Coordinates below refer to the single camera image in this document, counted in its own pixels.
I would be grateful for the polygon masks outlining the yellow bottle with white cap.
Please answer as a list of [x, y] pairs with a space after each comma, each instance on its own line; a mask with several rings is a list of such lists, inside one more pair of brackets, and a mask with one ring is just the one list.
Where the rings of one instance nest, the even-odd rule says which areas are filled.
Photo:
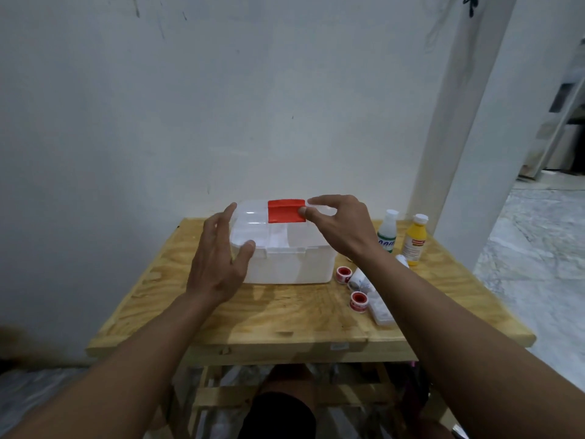
[[416, 266], [420, 262], [420, 257], [427, 241], [427, 223], [428, 216], [417, 213], [406, 230], [401, 255], [405, 258], [409, 267]]

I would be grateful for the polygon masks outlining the white box with red handle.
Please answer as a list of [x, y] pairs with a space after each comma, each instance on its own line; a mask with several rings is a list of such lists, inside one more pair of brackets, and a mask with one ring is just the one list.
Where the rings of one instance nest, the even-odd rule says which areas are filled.
[[232, 258], [247, 241], [255, 251], [245, 283], [319, 284], [332, 279], [337, 252], [314, 223], [299, 213], [305, 199], [251, 199], [238, 203], [230, 219]]

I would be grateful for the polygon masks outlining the person's leg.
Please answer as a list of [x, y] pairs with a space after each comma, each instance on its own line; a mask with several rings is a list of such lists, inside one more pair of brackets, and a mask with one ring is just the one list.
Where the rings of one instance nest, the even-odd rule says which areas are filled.
[[308, 403], [317, 399], [315, 376], [303, 363], [275, 365], [265, 379], [262, 391], [282, 392]]

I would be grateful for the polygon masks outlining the wooden table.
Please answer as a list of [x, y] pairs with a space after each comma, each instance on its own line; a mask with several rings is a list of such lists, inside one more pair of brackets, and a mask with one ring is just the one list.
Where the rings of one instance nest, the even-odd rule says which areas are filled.
[[[149, 267], [89, 342], [88, 356], [101, 358], [165, 310], [185, 290], [202, 219], [183, 219]], [[384, 362], [416, 360], [396, 324], [379, 326], [368, 312], [350, 308], [349, 289], [334, 279], [318, 285], [244, 285], [220, 305], [197, 333], [182, 361], [203, 366], [190, 407], [194, 433], [203, 408], [237, 407], [254, 386], [209, 386], [223, 366], [278, 363], [370, 363], [379, 384], [325, 384], [325, 405], [392, 405], [395, 393]]]

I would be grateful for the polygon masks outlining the person's right forearm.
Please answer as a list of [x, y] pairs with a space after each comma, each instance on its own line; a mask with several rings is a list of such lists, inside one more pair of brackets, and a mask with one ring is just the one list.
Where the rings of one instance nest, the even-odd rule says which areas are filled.
[[470, 438], [585, 439], [585, 393], [377, 243], [347, 251]]

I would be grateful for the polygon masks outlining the grey refrigerator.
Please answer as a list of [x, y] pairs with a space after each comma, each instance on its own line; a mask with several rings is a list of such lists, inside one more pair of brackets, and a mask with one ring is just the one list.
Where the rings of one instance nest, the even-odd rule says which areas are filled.
[[575, 48], [555, 97], [542, 118], [519, 171], [520, 178], [537, 180], [544, 170], [559, 171], [570, 167], [577, 125], [571, 125], [569, 121], [582, 103], [585, 103], [585, 35]]

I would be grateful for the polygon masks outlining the person's left forearm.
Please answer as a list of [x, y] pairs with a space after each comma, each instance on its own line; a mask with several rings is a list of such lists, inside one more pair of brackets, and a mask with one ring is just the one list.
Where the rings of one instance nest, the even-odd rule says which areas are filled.
[[196, 332], [223, 302], [180, 295], [3, 439], [142, 439]]

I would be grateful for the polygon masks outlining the white bandage roll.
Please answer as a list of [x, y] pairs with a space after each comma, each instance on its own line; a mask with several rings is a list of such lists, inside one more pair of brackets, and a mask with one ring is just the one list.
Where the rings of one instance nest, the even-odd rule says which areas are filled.
[[352, 293], [361, 292], [366, 295], [376, 291], [376, 288], [373, 286], [371, 281], [359, 268], [356, 269], [351, 275], [347, 282], [347, 287]]

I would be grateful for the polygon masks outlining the clear bottle with green label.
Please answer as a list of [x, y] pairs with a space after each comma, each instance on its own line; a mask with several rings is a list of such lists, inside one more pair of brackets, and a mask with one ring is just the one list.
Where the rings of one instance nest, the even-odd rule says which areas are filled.
[[393, 252], [395, 241], [397, 239], [398, 216], [398, 211], [393, 209], [386, 210], [384, 219], [377, 229], [378, 244], [388, 253]]

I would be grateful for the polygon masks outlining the black shorts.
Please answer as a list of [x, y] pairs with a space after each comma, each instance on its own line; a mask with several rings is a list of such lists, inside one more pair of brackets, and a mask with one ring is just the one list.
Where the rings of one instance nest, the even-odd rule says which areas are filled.
[[317, 420], [300, 399], [268, 391], [252, 400], [237, 439], [315, 439]]

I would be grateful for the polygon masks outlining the person's right hand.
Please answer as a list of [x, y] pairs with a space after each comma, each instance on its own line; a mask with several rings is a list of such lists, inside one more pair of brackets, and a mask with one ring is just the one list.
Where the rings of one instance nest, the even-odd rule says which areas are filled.
[[307, 200], [306, 206], [316, 207], [331, 217], [326, 229], [318, 229], [335, 251], [362, 267], [369, 255], [380, 246], [365, 203], [353, 195], [326, 194]]

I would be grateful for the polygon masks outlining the clear plastic pill case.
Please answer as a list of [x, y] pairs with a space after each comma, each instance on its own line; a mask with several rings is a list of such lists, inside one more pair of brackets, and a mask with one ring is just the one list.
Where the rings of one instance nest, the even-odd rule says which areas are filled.
[[367, 294], [367, 297], [369, 312], [378, 326], [387, 326], [395, 323], [390, 310], [376, 290], [371, 290]]

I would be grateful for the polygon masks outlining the person's left hand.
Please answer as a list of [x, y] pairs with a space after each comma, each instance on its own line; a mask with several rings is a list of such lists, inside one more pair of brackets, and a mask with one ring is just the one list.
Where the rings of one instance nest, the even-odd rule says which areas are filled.
[[246, 275], [238, 275], [232, 266], [230, 220], [237, 207], [231, 203], [221, 213], [216, 227], [216, 239], [211, 250], [201, 250], [201, 236], [186, 282], [186, 293], [200, 309], [213, 311], [230, 300], [243, 284]]

